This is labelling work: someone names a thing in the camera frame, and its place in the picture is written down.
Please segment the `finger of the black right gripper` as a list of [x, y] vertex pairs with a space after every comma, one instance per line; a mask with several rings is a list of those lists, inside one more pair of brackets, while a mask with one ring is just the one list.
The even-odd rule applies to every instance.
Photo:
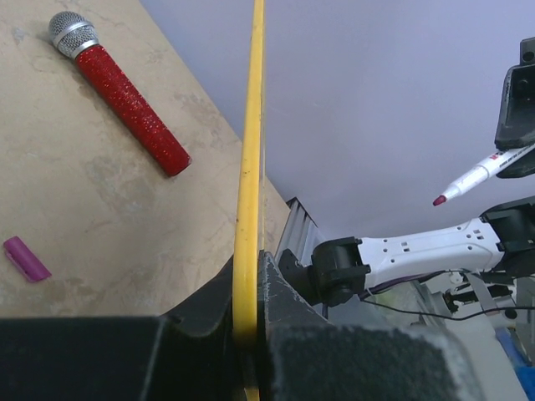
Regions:
[[497, 178], [522, 178], [535, 173], [535, 154], [527, 154], [497, 174]]
[[520, 42], [519, 64], [506, 73], [494, 143], [499, 150], [534, 143], [534, 38]]

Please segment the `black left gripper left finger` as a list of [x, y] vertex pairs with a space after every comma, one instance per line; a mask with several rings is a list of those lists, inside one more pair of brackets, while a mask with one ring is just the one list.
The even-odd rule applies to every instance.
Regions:
[[230, 400], [232, 263], [161, 316], [1, 321], [3, 400]]

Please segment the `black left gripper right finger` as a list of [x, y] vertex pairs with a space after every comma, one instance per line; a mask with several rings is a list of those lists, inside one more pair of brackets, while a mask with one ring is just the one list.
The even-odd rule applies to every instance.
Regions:
[[468, 349], [438, 327], [333, 324], [260, 261], [262, 400], [486, 400]]

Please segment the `white marker pen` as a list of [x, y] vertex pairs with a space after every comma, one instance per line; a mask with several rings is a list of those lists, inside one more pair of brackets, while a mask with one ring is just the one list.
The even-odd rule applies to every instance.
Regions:
[[464, 175], [453, 180], [446, 189], [433, 201], [433, 206], [441, 205], [457, 196], [464, 195], [482, 182], [496, 176], [514, 162], [521, 160], [531, 151], [534, 145], [518, 149], [497, 151], [478, 162]]

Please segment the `yellow framed whiteboard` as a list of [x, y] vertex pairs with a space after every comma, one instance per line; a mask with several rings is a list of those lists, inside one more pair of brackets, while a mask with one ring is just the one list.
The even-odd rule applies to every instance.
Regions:
[[259, 400], [254, 347], [257, 345], [258, 258], [264, 245], [265, 2], [253, 3], [247, 98], [242, 137], [232, 274], [232, 335], [239, 350], [247, 400]]

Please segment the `purple marker cap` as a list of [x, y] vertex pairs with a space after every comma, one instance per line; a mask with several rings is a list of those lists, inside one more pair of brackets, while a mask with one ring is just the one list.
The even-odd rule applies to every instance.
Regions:
[[3, 248], [6, 257], [28, 282], [41, 282], [52, 276], [48, 268], [18, 236], [7, 239]]

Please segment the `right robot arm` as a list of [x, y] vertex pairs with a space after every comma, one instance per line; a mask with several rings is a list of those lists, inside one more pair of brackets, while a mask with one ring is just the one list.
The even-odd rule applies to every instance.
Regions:
[[[519, 62], [506, 73], [495, 153], [451, 182], [434, 206], [452, 201], [492, 177], [534, 173], [534, 40], [519, 45]], [[303, 266], [289, 250], [278, 267], [310, 305], [329, 307], [366, 298], [413, 279], [463, 272], [502, 283], [534, 273], [534, 199], [511, 201], [457, 226], [391, 238], [345, 237], [313, 249]]]

